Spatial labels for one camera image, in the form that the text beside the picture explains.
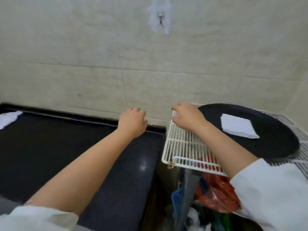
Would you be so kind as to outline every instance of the hand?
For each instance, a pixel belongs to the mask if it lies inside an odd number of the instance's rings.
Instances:
[[[122,112],[119,123],[118,130],[125,132],[133,139],[139,137],[145,132],[147,128],[148,121],[144,120],[145,111],[140,110],[140,108],[129,108],[125,112]]]
[[[206,122],[202,112],[193,104],[180,102],[173,105],[172,110],[178,113],[178,117],[172,117],[173,122],[183,129],[196,133],[197,129]]]

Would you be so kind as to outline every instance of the black pan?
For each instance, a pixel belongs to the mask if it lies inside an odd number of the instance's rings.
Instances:
[[[206,120],[222,131],[223,113],[249,119],[259,139],[248,139],[225,133],[256,157],[270,161],[292,158],[298,153],[299,141],[295,134],[279,120],[262,112],[232,104],[208,104],[199,107]]]

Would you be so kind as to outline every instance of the red object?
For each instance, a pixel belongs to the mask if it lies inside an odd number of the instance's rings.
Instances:
[[[202,173],[202,177],[208,183],[208,191],[204,195],[200,185],[197,186],[195,199],[203,206],[221,213],[232,213],[241,208],[240,200],[235,194],[230,179],[212,173]]]

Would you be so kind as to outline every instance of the white wire rack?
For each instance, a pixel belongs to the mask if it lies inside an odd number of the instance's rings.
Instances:
[[[287,125],[300,141],[299,154],[283,163],[270,163],[278,166],[284,163],[295,164],[308,179],[308,135],[283,114],[261,111]],[[162,155],[162,162],[169,167],[183,167],[213,174],[226,175],[211,151],[192,132],[177,127],[171,120]]]

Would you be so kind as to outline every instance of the sleeve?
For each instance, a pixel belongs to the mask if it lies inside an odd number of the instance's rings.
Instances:
[[[306,230],[308,181],[294,164],[252,163],[230,183],[242,210],[265,231]]]
[[[72,231],[77,221],[78,216],[74,213],[52,208],[21,206],[15,208],[9,215],[0,216],[0,227],[12,231]]]

